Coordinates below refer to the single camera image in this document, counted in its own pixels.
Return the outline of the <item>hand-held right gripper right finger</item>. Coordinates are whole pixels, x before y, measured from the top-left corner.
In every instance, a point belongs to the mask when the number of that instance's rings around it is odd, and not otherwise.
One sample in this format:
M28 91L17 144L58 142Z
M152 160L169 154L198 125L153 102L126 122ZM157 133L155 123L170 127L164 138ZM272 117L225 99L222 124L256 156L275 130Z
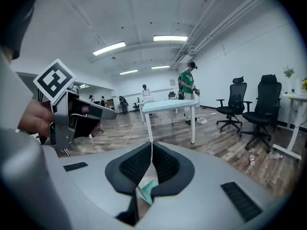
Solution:
M145 230L269 230L286 202L213 155L156 142L153 164Z

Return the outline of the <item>green dustpan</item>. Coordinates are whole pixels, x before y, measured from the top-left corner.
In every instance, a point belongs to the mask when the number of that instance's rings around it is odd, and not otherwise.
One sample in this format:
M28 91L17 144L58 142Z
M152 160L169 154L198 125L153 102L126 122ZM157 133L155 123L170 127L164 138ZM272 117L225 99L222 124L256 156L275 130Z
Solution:
M151 192L152 192L152 189L156 186L158 186L157 181L150 181L143 188L140 188L139 186L137 186L137 191L138 191L139 197L142 198L149 205L152 205L153 200L152 200L152 197L151 197Z

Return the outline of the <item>white ceiling pipes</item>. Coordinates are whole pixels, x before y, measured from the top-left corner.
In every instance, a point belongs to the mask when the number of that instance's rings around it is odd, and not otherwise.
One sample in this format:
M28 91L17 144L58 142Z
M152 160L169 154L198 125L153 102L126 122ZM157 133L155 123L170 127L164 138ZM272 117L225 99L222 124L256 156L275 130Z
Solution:
M173 62L171 70L188 62L204 46L264 0L211 0Z

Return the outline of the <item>white standing desk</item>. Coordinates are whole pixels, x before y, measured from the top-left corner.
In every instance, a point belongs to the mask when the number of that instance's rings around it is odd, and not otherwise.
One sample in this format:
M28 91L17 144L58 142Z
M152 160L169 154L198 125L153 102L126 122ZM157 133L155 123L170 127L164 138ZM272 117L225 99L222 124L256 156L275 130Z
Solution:
M274 150L278 150L296 160L302 160L301 155L293 152L293 147L299 132L300 127L304 124L303 117L305 113L304 104L307 103L306 95L298 95L296 93L282 93L283 97L287 97L290 100L290 111L288 115L288 122L286 126L278 125L278 128L282 128L288 131L292 131L291 140L287 148L283 148L277 144L273 144Z

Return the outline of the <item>person's left hand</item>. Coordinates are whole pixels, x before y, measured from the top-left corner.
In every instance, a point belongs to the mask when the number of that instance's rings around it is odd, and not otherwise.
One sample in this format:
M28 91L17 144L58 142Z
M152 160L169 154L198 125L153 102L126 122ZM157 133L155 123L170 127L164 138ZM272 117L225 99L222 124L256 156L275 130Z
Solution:
M53 122L50 101L31 100L22 115L18 129L49 137L49 126Z

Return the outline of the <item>person's black t-shirt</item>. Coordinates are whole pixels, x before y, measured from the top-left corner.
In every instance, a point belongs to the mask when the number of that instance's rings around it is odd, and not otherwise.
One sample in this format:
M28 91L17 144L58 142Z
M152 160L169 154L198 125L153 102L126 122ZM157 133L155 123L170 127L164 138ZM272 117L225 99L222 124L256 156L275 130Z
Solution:
M8 61L20 56L24 35L32 20L36 0L6 0L0 20L0 47Z

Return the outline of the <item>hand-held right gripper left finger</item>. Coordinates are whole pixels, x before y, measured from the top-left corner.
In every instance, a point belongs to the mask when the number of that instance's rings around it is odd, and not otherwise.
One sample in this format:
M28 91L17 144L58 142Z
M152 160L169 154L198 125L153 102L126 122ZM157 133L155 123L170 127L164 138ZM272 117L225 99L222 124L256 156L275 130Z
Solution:
M151 163L151 145L59 158L43 146L47 170L73 230L139 230L136 188Z

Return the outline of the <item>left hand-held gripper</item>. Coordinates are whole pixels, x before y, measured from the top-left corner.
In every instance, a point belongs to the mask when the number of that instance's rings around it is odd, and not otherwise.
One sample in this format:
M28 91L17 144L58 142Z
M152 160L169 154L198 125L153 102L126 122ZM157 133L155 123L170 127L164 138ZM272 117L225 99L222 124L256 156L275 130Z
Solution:
M89 136L102 119L113 120L114 110L78 98L72 90L76 76L56 59L33 83L50 101L53 121L49 125L46 145L56 150L68 150L72 138ZM69 106L71 106L71 127L69 127Z

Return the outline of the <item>light blue top table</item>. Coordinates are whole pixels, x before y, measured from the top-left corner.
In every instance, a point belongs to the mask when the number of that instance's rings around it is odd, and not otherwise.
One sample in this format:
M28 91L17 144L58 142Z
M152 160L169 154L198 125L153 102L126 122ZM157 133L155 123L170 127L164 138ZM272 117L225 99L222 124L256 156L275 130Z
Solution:
M153 143L153 134L151 121L149 118L149 114L163 112L163 111L171 111L179 108L189 107L190 108L190 121L191 121L191 144L195 143L195 135L196 135L196 121L195 121L195 107L199 104L199 102L195 100L164 100L157 102L147 102L144 104L141 114L145 117L145 123L147 126L149 141Z

